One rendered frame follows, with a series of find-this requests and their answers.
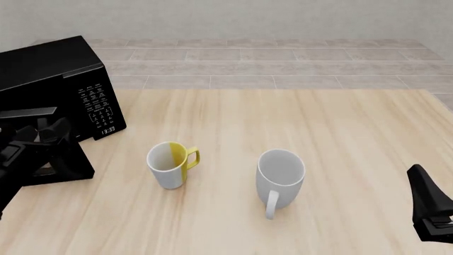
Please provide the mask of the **white and yellow mug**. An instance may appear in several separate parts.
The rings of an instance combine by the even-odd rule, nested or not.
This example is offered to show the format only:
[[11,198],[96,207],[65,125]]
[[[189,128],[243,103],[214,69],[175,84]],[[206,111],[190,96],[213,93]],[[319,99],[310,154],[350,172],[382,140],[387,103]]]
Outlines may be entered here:
[[177,142],[157,144],[147,155],[147,165],[159,185],[166,189],[182,186],[188,170],[200,163],[200,150],[197,147],[186,148]]

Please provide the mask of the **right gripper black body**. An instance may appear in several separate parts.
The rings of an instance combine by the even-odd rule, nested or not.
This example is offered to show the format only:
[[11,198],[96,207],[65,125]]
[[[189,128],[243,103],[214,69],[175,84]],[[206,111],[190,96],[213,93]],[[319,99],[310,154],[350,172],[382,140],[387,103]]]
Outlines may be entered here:
[[413,226],[422,242],[453,243],[453,210],[413,212]]

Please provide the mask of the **flat plate on black stalk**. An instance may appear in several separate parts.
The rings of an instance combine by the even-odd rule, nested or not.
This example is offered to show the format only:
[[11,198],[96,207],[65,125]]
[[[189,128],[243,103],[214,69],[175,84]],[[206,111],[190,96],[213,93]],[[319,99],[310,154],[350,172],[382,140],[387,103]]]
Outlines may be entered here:
[[58,119],[57,107],[5,110],[0,112],[0,125],[9,125],[15,130],[31,126],[40,131],[49,127]]

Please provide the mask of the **black microwave oven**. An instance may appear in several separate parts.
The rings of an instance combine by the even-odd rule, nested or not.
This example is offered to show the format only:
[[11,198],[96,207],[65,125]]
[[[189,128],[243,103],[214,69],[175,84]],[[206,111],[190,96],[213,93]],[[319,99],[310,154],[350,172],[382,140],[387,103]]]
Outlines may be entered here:
[[0,52],[0,112],[56,108],[79,141],[127,125],[105,65],[80,35]]

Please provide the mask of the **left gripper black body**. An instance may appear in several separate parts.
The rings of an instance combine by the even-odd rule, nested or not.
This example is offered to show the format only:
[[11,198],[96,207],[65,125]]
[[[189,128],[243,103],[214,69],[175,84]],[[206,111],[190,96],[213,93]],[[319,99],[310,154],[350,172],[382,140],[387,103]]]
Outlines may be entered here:
[[0,149],[0,170],[35,171],[49,162],[52,144],[39,142],[9,142]]

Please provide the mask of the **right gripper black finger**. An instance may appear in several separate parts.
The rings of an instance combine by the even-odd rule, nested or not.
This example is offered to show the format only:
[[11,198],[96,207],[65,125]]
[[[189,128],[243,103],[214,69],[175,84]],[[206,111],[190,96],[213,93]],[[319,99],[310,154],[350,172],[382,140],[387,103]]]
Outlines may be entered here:
[[413,218],[453,216],[453,200],[430,178],[419,164],[407,170],[413,197]]

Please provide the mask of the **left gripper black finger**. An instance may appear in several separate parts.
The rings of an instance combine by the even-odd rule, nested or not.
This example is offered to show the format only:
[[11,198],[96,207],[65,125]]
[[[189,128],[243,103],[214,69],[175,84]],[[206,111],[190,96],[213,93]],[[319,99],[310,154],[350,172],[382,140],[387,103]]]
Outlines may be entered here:
[[68,118],[60,118],[47,127],[47,140],[65,139],[69,143],[76,143],[76,136]]
[[38,136],[37,130],[28,125],[18,130],[13,138],[12,144],[15,145],[36,145],[35,138]]

